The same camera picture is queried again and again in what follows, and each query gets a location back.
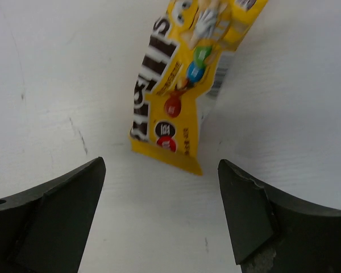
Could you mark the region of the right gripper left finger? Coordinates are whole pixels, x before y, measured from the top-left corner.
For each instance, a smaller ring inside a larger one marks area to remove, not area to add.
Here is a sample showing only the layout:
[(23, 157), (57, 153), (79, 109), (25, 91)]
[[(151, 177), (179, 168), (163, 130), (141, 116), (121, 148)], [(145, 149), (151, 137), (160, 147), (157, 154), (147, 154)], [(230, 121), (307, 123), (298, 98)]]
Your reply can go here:
[(0, 272), (78, 272), (105, 174), (98, 157), (0, 198)]

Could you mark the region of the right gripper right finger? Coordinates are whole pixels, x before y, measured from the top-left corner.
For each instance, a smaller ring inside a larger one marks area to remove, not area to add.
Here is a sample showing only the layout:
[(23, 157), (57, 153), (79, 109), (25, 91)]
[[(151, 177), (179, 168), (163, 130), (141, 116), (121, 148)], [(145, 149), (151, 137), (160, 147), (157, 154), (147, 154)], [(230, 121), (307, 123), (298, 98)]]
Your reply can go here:
[(218, 177), (243, 272), (341, 272), (341, 210), (288, 194), (225, 159)]

